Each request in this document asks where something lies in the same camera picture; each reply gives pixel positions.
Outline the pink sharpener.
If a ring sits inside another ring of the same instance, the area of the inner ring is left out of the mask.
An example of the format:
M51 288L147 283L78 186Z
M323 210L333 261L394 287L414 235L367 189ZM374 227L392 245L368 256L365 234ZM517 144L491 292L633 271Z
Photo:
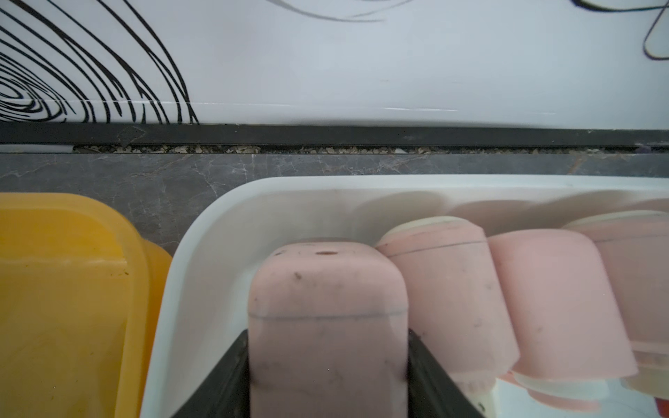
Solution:
M505 378L552 408L598 411L638 367L597 247L562 229L488 242L520 350Z
M404 277L409 328L465 395L490 393L520 353L484 230L457 217L419 219L376 248Z
M564 225L596 245L611 282L639 372L631 390L668 400L668 214L636 210Z
M407 416L407 290L373 247L275 250L252 279L247 318L251 416Z

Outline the yellow plastic storage box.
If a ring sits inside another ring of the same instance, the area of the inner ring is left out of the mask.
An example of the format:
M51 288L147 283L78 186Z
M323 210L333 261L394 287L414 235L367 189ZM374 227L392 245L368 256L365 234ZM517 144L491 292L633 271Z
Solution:
M171 261L97 200L3 193L2 416L138 416Z

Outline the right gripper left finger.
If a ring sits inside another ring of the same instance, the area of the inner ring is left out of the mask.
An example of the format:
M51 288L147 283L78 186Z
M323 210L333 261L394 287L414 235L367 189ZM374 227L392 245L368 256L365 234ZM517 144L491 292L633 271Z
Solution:
M248 332L244 330L173 417L250 417Z

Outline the white plastic storage box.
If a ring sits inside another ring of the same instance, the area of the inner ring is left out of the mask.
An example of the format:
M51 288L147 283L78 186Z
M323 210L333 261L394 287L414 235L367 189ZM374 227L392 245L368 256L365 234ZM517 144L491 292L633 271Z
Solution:
M169 417L247 327L250 281L271 252L302 240L373 245L394 226L439 215L488 235L559 228L589 216L666 211L666 179L551 175L374 175L256 180L225 193L172 260L141 414Z

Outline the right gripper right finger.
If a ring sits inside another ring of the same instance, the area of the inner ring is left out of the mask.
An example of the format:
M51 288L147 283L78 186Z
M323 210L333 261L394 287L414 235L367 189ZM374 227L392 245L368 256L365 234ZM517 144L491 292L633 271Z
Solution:
M409 330L408 409L414 418L481 418L421 338Z

